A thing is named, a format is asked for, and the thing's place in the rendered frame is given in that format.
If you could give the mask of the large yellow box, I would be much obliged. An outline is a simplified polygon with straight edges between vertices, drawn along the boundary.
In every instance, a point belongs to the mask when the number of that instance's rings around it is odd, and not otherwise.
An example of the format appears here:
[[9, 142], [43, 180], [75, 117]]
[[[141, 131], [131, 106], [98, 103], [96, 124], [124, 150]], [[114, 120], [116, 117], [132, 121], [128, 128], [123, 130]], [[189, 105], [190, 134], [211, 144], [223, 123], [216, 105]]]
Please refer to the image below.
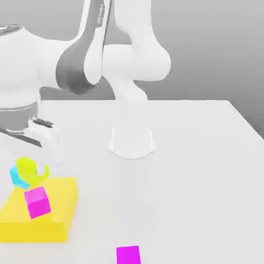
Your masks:
[[[49, 198], [51, 212], [31, 219], [24, 192], [41, 186]], [[66, 242], [77, 199], [73, 177], [48, 177], [26, 190], [14, 187], [0, 209], [0, 242]]]

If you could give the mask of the small cyan cube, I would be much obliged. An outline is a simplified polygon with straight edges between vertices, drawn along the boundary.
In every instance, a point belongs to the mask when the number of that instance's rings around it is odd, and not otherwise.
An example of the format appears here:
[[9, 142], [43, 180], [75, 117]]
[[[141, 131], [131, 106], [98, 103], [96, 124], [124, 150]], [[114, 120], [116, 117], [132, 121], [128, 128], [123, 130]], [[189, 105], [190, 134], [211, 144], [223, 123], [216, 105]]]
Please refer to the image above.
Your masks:
[[28, 184], [27, 182], [25, 182], [24, 180], [20, 178], [18, 169], [16, 166], [10, 169], [10, 175], [11, 175], [12, 182], [15, 186], [20, 187], [25, 190], [30, 187], [30, 184]]

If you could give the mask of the small lime cube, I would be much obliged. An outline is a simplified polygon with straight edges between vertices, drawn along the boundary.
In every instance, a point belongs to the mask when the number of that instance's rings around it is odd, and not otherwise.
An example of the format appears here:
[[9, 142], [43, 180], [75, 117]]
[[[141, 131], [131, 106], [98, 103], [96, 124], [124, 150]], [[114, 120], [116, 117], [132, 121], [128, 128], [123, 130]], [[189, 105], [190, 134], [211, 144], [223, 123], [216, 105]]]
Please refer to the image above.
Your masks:
[[21, 157], [16, 160], [16, 167], [20, 179], [27, 182], [31, 186], [36, 185], [50, 176], [50, 170], [48, 166], [45, 167], [45, 173], [38, 175], [37, 164], [30, 158]]

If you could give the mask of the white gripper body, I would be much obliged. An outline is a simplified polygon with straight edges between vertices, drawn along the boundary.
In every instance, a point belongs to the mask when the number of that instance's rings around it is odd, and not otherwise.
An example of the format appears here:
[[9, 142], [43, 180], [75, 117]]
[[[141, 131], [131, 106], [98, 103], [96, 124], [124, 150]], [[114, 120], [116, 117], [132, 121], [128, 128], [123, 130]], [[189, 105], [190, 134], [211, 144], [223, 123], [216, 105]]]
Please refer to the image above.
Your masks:
[[44, 166], [56, 167], [62, 164], [62, 149], [58, 139], [45, 130], [29, 131], [14, 135], [0, 128], [0, 147], [19, 157], [27, 157]]

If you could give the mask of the small magenta cube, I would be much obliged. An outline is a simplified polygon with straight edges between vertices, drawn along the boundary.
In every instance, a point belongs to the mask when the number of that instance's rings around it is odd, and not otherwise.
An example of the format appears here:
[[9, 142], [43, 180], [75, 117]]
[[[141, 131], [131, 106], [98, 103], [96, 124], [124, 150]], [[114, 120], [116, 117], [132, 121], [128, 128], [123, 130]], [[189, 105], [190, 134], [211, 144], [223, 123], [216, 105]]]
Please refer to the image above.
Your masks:
[[141, 264], [139, 246], [123, 246], [116, 250], [117, 264]]
[[50, 201], [43, 186], [24, 192], [31, 219], [51, 212]]

